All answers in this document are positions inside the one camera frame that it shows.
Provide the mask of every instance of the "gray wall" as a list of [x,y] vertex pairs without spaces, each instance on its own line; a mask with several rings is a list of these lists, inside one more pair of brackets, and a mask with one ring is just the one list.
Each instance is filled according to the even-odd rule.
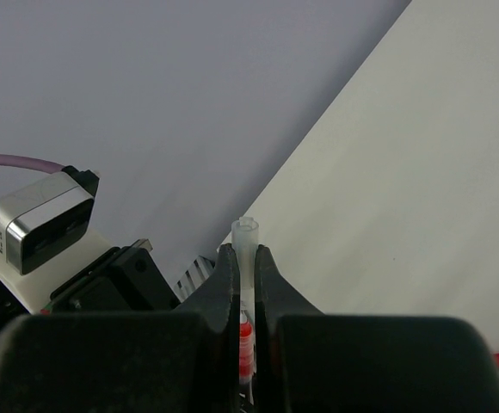
[[[99,170],[94,226],[149,237],[173,280],[408,2],[0,0],[0,152]],[[38,176],[1,168],[0,195]]]

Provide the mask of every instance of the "purple cable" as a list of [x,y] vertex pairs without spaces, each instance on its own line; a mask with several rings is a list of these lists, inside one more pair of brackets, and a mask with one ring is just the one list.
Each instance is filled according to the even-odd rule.
[[59,172],[64,168],[64,165],[60,165],[55,162],[44,161],[43,159],[1,154],[0,166],[12,166],[14,168],[23,168],[25,170],[38,170],[40,172],[46,172],[47,174]]

